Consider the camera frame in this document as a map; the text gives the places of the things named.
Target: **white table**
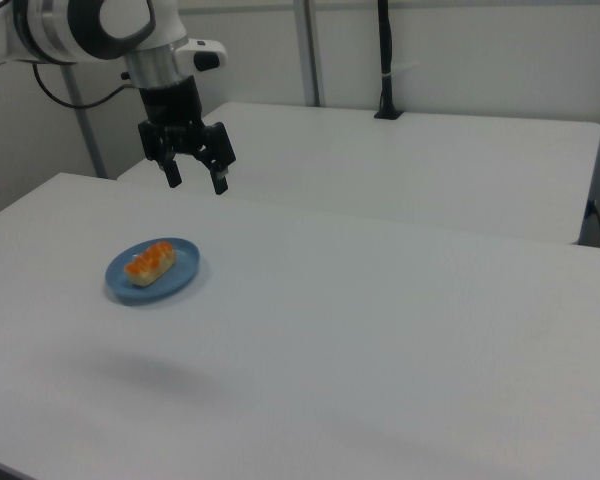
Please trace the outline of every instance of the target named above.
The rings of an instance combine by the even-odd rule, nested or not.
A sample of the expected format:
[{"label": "white table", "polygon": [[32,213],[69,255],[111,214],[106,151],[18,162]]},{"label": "white table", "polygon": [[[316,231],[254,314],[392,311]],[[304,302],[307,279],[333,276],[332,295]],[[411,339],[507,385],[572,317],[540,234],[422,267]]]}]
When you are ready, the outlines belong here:
[{"label": "white table", "polygon": [[[116,254],[196,242],[125,306]],[[0,214],[0,463],[38,480],[600,480],[600,251],[61,175]]]},{"label": "white table", "polygon": [[[592,123],[229,103],[231,198],[477,233],[576,242],[595,166]],[[205,167],[178,158],[178,189],[213,195]],[[144,160],[120,181],[168,189]]]}]

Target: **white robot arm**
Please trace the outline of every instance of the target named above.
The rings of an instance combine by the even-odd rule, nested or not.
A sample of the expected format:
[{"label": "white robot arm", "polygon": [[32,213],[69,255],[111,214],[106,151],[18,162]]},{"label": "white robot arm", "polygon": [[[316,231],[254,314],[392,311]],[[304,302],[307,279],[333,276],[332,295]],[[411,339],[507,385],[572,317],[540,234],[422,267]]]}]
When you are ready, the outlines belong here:
[{"label": "white robot arm", "polygon": [[0,0],[0,64],[120,57],[149,117],[139,125],[147,158],[175,187],[175,154],[193,155],[223,193],[235,155],[224,125],[202,122],[193,74],[225,65],[227,53],[219,42],[188,38],[177,0]]}]

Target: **blue plate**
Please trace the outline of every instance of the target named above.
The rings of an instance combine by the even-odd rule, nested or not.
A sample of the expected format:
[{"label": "blue plate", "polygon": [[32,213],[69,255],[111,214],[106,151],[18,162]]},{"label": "blue plate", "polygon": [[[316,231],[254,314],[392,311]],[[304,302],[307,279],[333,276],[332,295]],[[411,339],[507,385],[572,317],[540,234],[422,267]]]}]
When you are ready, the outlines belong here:
[{"label": "blue plate", "polygon": [[[134,255],[144,252],[157,242],[169,242],[176,252],[176,263],[158,280],[148,287],[136,287],[124,273],[124,266],[133,260]],[[105,273],[107,286],[121,298],[129,300],[154,300],[175,293],[189,283],[198,273],[200,251],[193,243],[182,238],[158,238],[131,247],[109,264]]]}]

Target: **food item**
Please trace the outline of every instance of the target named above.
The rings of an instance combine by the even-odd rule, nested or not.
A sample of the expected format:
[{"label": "food item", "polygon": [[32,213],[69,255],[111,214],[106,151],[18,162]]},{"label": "food item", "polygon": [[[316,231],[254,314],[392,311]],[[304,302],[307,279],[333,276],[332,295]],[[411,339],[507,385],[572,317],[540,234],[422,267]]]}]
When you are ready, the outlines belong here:
[{"label": "food item", "polygon": [[169,242],[158,242],[133,258],[124,267],[131,283],[147,287],[160,278],[176,263],[176,252]]}]

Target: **orange topping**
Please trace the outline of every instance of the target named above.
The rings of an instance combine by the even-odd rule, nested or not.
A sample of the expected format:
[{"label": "orange topping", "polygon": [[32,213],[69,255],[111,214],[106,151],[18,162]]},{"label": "orange topping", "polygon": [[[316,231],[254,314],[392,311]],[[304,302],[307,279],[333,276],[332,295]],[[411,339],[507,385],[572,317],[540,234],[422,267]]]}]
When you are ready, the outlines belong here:
[{"label": "orange topping", "polygon": [[173,246],[169,242],[158,242],[149,246],[141,255],[134,257],[131,263],[125,265],[124,270],[131,275],[140,275],[157,268],[164,256],[172,254]]}]

